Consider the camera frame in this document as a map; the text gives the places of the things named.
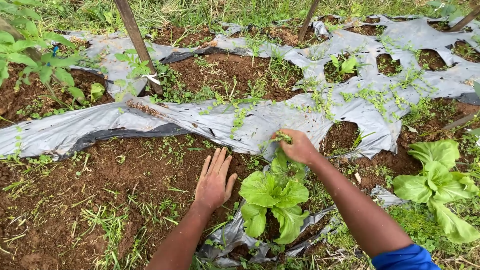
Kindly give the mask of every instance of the hand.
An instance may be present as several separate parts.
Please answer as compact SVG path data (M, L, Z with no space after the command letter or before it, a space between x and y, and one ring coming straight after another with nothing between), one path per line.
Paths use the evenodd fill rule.
M293 129L280 129L281 132L292 138L292 144L288 144L285 141L280 141L285 154L296 162L303 163L305 165L311 165L315 159L321 154L310 142L310 139L305 133ZM275 139L276 133L272 135L272 139Z
M226 147L221 151L220 148L217 148L210 166L208 166L208 164L210 163L211 157L208 156L205 159L202 173L200 174L200 179L198 180L195 190L195 200L193 204L210 213L213 213L215 209L222 206L222 204L230 198L233 184L238 177L236 173L232 174L225 186L228 167L232 160L232 156L228 156L225 159L226 152Z

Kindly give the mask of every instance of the blue sleeve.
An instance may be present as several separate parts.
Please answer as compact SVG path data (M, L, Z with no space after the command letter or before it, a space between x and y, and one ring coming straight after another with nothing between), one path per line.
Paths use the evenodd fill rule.
M372 259L372 264L377 270L440 270L430 253L416 244L383 252Z

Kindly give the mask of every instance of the left hand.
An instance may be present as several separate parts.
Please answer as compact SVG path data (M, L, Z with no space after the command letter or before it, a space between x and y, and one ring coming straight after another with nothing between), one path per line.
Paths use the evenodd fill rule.
M226 152L226 147L222 148L221 151L220 148L217 148L212 159L210 156L205 159L202 173L200 174L200 179L198 180L195 190L195 200L193 203L211 213L230 198L233 184L238 177L237 174L234 173L228 178L228 181L226 181L228 167L232 160L232 156L228 156L225 159Z

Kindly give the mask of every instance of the person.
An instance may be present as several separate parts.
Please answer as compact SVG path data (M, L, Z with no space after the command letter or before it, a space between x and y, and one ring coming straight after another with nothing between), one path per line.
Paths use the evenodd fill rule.
M285 154L307 165L323 183L350 233L372 258L377 270L439 270L427 250L416 245L403 229L372 199L335 169L312 145L305 133L281 129L292 144L280 141ZM146 270L186 270L213 211L231 195L237 175L227 178L232 160L227 149L208 156L188 213L153 254Z

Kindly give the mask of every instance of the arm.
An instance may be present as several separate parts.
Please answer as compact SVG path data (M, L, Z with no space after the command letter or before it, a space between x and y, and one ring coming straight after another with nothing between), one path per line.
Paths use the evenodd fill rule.
M292 137L291 145L280 141L286 155L306 164L318 176L351 234L371 258L413 244L395 220L315 149L305 133L291 129L281 131Z
M227 149L217 148L210 163L210 156L205 159L197 188L195 200L185 217L162 242L153 254L145 270L183 270L188 269L198 240L212 213L222 206L232 194L233 184L237 179L234 173L228 179L227 171L232 157L225 159Z

